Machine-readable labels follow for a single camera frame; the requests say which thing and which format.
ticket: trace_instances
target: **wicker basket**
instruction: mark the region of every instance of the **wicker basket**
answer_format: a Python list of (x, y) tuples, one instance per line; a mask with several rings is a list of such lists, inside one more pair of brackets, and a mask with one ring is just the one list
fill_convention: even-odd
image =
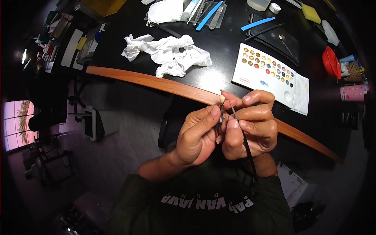
[(360, 74), (360, 68), (358, 65), (358, 60), (349, 63), (347, 66), (349, 75), (344, 79), (348, 82), (361, 82), (363, 81), (362, 75)]

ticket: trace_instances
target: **wooden desk edge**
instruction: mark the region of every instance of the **wooden desk edge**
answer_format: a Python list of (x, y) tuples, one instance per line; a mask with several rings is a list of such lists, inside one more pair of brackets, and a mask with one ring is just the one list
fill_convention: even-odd
[[(152, 75), (136, 73), (126, 70), (119, 70), (114, 68), (104, 68), (104, 67), (95, 67), (95, 66), (88, 66), (86, 73), (94, 74), (104, 77), (111, 77), (118, 80), (123, 80), (127, 82), (132, 82), (135, 84), (148, 86), (151, 88), (155, 88), (161, 91), (166, 91), (175, 95), (183, 96), (207, 105), (213, 105), (218, 103), (219, 95), (211, 93), (209, 91), (205, 91), (203, 89), (190, 86), (187, 84), (183, 84), (180, 82), (176, 82), (170, 79), (165, 78), (157, 78)], [(299, 131), (298, 129), (288, 125), (281, 120), (275, 118), (275, 121), (278, 126), (278, 132), (282, 133), (294, 140), (303, 143), (320, 153), (332, 158), (336, 162), (343, 164), (343, 160), (339, 158), (333, 151), (325, 147), (323, 144), (319, 143), (312, 137), (304, 134), (303, 132)]]

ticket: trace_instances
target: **renfert logo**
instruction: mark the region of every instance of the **renfert logo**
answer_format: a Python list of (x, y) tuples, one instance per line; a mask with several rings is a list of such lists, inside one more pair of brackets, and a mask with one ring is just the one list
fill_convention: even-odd
[(244, 83), (250, 83), (248, 79), (243, 78), (243, 77), (239, 78), (239, 80), (244, 82)]

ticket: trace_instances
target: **fingernail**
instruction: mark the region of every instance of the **fingernail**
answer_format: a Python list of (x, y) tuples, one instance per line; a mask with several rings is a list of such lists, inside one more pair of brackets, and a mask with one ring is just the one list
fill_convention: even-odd
[(210, 112), (215, 116), (218, 113), (218, 109), (216, 107), (213, 107)]
[(222, 141), (223, 141), (223, 137), (220, 135), (220, 136), (218, 136), (217, 137), (217, 144), (220, 144), (220, 143), (222, 143)]
[(237, 120), (235, 119), (231, 119), (228, 123), (227, 123), (227, 128), (239, 128), (239, 123)]
[(251, 101), (251, 97), (250, 96), (244, 96), (243, 99), (245, 99), (246, 102), (250, 102)]
[(247, 123), (244, 120), (240, 120), (239, 125), (241, 125), (242, 127), (245, 127), (247, 125)]

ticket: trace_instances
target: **pink container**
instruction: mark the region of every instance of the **pink container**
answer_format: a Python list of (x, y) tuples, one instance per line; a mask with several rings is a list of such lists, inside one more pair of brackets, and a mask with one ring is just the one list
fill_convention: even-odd
[(344, 102), (347, 101), (364, 101), (364, 94), (367, 94), (369, 90), (367, 85), (355, 85), (355, 86), (341, 86), (340, 93), (341, 99)]

